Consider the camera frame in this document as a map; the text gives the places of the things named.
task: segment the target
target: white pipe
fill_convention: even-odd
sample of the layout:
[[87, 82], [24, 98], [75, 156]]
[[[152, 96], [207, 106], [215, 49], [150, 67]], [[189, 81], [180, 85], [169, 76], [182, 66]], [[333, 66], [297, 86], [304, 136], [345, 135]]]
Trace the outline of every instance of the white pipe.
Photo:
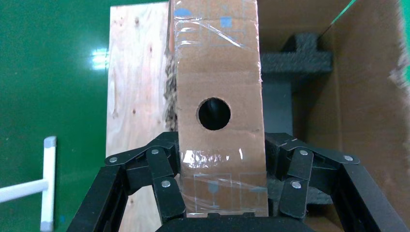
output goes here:
[[56, 176], [56, 136], [44, 139], [44, 164], [43, 178], [49, 183], [48, 189], [43, 191], [41, 203], [41, 224], [40, 230], [53, 231], [54, 229], [54, 184]]
[[46, 179], [0, 188], [0, 203], [42, 192], [47, 188]]

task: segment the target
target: plywood board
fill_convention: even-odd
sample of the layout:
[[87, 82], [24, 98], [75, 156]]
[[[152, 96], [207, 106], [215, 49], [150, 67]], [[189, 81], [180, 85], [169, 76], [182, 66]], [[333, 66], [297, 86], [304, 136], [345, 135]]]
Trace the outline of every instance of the plywood board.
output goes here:
[[[111, 7], [106, 156], [146, 145], [162, 119], [168, 3]], [[120, 231], [161, 225], [152, 187], [130, 196]]]

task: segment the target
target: metal screw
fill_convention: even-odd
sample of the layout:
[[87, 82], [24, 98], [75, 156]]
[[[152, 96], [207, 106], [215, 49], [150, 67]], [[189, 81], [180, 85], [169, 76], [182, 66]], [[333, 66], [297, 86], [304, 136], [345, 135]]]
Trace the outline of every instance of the metal screw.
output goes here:
[[292, 181], [291, 182], [292, 187], [294, 187], [295, 189], [300, 189], [302, 187], [302, 185], [299, 183], [299, 181]]
[[353, 161], [353, 158], [351, 156], [343, 156], [345, 160], [347, 161]]
[[167, 181], [167, 180], [164, 180], [164, 181], [161, 182], [161, 185], [162, 185], [164, 188], [167, 188], [167, 187], [171, 186], [171, 182], [169, 182], [169, 181]]

